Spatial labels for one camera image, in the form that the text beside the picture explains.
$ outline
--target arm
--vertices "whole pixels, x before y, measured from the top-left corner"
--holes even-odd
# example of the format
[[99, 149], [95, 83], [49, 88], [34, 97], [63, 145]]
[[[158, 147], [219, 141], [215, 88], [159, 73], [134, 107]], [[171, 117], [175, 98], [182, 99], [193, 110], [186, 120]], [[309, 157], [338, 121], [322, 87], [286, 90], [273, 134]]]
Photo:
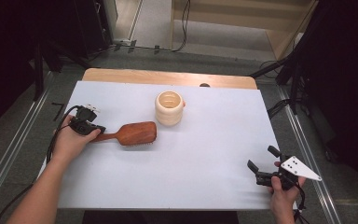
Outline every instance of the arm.
[[[70, 119], [68, 116], [62, 127], [68, 125]], [[69, 127], [61, 129], [51, 161], [7, 223], [54, 223], [63, 174], [83, 147], [99, 133], [100, 130], [94, 130], [82, 136]]]
[[[300, 176], [298, 178], [299, 186], [303, 186], [306, 178]], [[292, 224], [295, 223], [293, 215], [293, 204], [295, 203], [298, 188], [292, 187], [289, 190], [283, 190], [281, 180], [277, 176], [271, 178], [272, 188], [269, 191], [272, 193], [270, 208], [275, 217], [277, 224]]]

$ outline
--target black clamp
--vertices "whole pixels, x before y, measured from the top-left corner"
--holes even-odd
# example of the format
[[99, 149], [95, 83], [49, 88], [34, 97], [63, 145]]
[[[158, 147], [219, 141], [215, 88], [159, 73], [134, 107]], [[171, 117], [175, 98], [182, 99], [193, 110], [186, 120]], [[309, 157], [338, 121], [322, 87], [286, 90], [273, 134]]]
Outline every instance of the black clamp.
[[106, 130], [104, 126], [91, 123], [97, 118], [94, 111], [96, 111], [96, 108], [91, 105], [79, 106], [77, 108], [76, 116], [71, 118], [69, 126], [81, 135], [87, 135], [96, 129], [101, 129], [101, 133], [103, 133]]
[[[268, 151], [274, 155], [276, 158], [280, 158], [281, 164], [285, 161], [287, 161], [290, 156], [283, 155], [277, 148], [273, 146], [268, 147]], [[255, 173], [255, 180], [257, 185], [272, 187], [271, 184], [271, 178], [273, 176], [277, 176], [280, 178], [282, 183], [282, 189], [283, 190], [289, 190], [292, 186], [294, 186], [298, 181], [298, 176], [293, 175], [289, 173], [288, 171], [284, 170], [281, 166], [278, 168], [278, 172], [274, 173], [265, 173], [265, 172], [259, 172], [258, 167], [255, 166], [254, 163], [251, 161], [248, 161], [248, 167]]]

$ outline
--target white tabletop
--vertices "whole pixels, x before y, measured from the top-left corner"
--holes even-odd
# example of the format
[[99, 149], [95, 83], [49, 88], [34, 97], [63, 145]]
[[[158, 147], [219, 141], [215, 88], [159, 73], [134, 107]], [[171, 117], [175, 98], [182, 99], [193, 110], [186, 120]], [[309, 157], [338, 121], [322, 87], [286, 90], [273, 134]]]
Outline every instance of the white tabletop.
[[[173, 127], [155, 119], [162, 91], [186, 101]], [[277, 170], [267, 148], [278, 146], [260, 91], [79, 81], [67, 108], [85, 104], [101, 110], [93, 123], [106, 133], [151, 120], [158, 137], [140, 147], [116, 139], [88, 144], [64, 175], [60, 208], [269, 209], [266, 187], [246, 166], [252, 160], [260, 171]]]

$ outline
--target person's left hand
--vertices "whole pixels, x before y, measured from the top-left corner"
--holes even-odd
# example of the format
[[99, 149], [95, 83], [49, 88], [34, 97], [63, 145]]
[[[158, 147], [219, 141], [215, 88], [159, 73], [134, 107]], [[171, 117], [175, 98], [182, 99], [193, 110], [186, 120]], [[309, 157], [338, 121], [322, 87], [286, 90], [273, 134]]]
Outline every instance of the person's left hand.
[[84, 146], [93, 140], [101, 132], [96, 129], [88, 135], [80, 135], [72, 130], [68, 125], [73, 116], [69, 115], [62, 123], [62, 129], [58, 133], [55, 148], [52, 154], [52, 161], [69, 164], [83, 150]]

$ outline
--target spatula handle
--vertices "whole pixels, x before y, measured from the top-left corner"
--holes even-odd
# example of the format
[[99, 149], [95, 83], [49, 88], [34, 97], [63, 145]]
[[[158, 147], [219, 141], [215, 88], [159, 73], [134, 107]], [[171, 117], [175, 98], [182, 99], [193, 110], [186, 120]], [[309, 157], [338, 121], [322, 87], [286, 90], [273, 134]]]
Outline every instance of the spatula handle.
[[101, 142], [101, 141], [112, 139], [112, 138], [117, 138], [117, 134], [116, 133], [100, 133], [91, 142]]

